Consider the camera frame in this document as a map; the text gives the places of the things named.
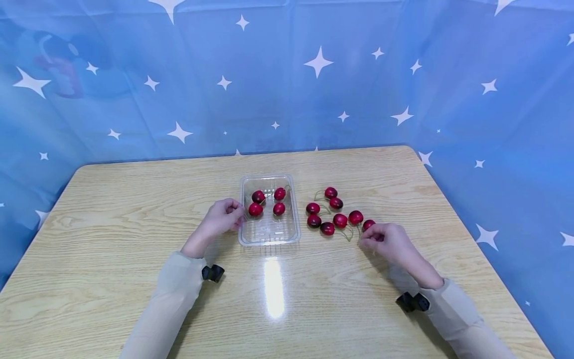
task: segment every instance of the clear plastic tray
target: clear plastic tray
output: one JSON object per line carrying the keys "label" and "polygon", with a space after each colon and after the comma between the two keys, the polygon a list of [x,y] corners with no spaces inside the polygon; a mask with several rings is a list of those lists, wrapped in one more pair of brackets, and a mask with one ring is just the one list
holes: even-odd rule
{"label": "clear plastic tray", "polygon": [[[279,187],[286,189],[287,195],[282,200],[285,203],[285,213],[277,217],[273,214],[273,206],[277,202],[273,198],[273,194]],[[258,218],[253,218],[247,213],[247,209],[253,203],[251,195],[257,190],[263,191],[266,199],[265,205],[263,205],[263,214]],[[239,229],[239,243],[242,245],[286,244],[297,242],[301,238],[295,187],[291,176],[246,176],[241,180],[239,198],[241,198],[246,210],[245,221]]]}

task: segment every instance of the beige sleeve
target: beige sleeve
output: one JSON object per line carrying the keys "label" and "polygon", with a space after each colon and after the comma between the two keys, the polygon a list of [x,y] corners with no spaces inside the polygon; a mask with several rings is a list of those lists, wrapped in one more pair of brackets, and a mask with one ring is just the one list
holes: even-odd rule
{"label": "beige sleeve", "polygon": [[165,262],[148,306],[135,324],[120,359],[165,359],[185,316],[193,307],[203,278],[205,259],[191,259],[180,252]]}
{"label": "beige sleeve", "polygon": [[420,288],[420,293],[430,303],[425,313],[459,359],[515,359],[456,283],[445,279],[442,288]]}

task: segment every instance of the wooden table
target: wooden table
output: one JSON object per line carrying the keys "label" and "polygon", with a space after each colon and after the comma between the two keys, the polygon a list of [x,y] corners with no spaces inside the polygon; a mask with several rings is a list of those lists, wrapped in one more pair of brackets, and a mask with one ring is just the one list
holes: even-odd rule
{"label": "wooden table", "polygon": [[2,358],[115,358],[158,271],[213,201],[248,174],[289,173],[302,237],[206,255],[205,283],[170,357],[454,357],[423,315],[405,315],[380,257],[305,225],[334,186],[347,213],[404,225],[416,247],[472,297],[520,358],[551,358],[420,160],[407,147],[89,165],[79,169],[0,294]]}

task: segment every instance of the blue backdrop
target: blue backdrop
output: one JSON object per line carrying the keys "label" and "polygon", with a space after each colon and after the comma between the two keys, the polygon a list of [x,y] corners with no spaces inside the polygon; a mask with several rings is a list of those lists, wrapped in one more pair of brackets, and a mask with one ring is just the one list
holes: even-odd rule
{"label": "blue backdrop", "polygon": [[0,288],[84,164],[406,143],[574,358],[570,0],[0,4]]}

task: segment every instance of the cherry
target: cherry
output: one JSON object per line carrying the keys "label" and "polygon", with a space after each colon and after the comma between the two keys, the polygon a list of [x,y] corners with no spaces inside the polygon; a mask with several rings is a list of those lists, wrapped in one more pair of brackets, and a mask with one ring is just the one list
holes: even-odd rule
{"label": "cherry", "polygon": [[369,229],[369,227],[372,226],[373,224],[375,224],[375,221],[373,221],[372,219],[367,219],[363,223],[363,232],[366,231],[367,229]]}
{"label": "cherry", "polygon": [[263,207],[261,207],[259,203],[253,202],[251,205],[249,205],[248,212],[252,217],[258,217],[263,213]]}
{"label": "cherry", "polygon": [[333,217],[333,223],[338,228],[345,228],[347,226],[347,217],[344,214],[337,213]]}
{"label": "cherry", "polygon": [[327,189],[325,190],[325,197],[327,198],[334,198],[337,197],[339,193],[337,192],[336,189],[334,189],[333,187],[327,187]]}
{"label": "cherry", "polygon": [[315,202],[311,202],[307,205],[307,213],[308,214],[317,214],[321,211],[321,207]]}
{"label": "cherry", "polygon": [[255,203],[261,203],[265,200],[265,194],[263,194],[263,191],[255,191],[251,195],[251,199]]}
{"label": "cherry", "polygon": [[363,214],[359,211],[353,211],[349,213],[349,222],[351,222],[351,224],[354,226],[358,225],[359,223],[363,222]]}
{"label": "cherry", "polygon": [[287,194],[287,191],[285,191],[285,189],[283,187],[279,187],[278,189],[275,190],[273,197],[275,197],[276,200],[283,200],[283,198],[285,198],[286,194]]}
{"label": "cherry", "polygon": [[273,214],[282,215],[283,213],[285,213],[285,204],[283,202],[275,203],[275,206],[273,206]]}
{"label": "cherry", "polygon": [[333,197],[329,200],[329,206],[338,210],[343,208],[343,201],[340,198]]}
{"label": "cherry", "polygon": [[307,218],[307,225],[311,228],[319,228],[321,225],[321,217],[316,214],[312,214]]}
{"label": "cherry", "polygon": [[335,226],[331,222],[325,222],[321,225],[321,232],[325,236],[332,236],[335,233]]}

